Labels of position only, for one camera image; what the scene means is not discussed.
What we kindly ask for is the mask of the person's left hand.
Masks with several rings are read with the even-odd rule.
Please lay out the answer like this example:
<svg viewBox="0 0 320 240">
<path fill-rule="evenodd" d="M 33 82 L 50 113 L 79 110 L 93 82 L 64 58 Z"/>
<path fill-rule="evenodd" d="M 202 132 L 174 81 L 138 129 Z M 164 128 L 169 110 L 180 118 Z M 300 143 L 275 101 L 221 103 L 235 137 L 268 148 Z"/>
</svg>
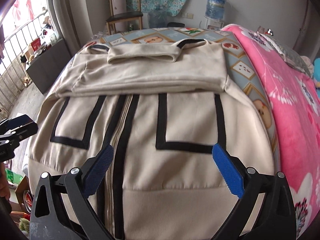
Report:
<svg viewBox="0 0 320 240">
<path fill-rule="evenodd" d="M 6 178 L 5 166 L 1 163 L 1 177 L 0 177 L 0 196 L 6 200 L 10 199 L 9 184 Z"/>
</svg>

